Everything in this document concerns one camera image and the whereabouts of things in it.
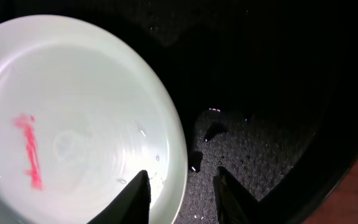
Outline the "mint plate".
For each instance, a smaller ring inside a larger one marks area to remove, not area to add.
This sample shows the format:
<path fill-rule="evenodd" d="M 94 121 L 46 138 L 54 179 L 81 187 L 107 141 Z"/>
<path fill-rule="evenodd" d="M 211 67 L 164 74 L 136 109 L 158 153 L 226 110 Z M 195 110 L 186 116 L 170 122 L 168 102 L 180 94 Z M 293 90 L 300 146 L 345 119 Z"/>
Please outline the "mint plate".
<path fill-rule="evenodd" d="M 0 24 L 0 223 L 87 223 L 146 170 L 150 223 L 187 180 L 178 113 L 121 39 L 53 15 Z"/>

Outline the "round black tray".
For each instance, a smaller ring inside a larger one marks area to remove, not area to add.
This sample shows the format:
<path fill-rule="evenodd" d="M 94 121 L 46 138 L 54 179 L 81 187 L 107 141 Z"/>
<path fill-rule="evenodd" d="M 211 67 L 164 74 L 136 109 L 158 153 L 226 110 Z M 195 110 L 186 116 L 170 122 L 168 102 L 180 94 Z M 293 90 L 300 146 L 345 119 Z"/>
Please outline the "round black tray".
<path fill-rule="evenodd" d="M 182 121 L 179 221 L 213 221 L 217 166 L 257 223 L 300 223 L 358 158 L 358 1 L 0 1 L 0 23 L 54 14 L 115 34 L 154 69 Z"/>

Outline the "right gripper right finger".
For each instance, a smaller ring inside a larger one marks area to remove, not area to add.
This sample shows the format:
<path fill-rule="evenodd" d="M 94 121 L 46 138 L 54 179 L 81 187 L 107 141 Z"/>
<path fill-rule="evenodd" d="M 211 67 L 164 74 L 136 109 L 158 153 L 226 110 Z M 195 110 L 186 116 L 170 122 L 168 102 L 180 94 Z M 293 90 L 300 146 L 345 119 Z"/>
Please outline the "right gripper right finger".
<path fill-rule="evenodd" d="M 219 224 L 252 224 L 259 221 L 259 202 L 223 166 L 213 177 Z"/>

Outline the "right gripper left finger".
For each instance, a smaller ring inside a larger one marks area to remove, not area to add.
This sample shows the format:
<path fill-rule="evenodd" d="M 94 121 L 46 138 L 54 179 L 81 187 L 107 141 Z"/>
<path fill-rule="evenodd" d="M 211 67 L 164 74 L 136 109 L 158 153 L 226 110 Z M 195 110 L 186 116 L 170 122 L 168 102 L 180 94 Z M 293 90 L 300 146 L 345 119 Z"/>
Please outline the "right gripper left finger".
<path fill-rule="evenodd" d="M 150 203 L 148 173 L 141 170 L 88 224 L 148 224 Z"/>

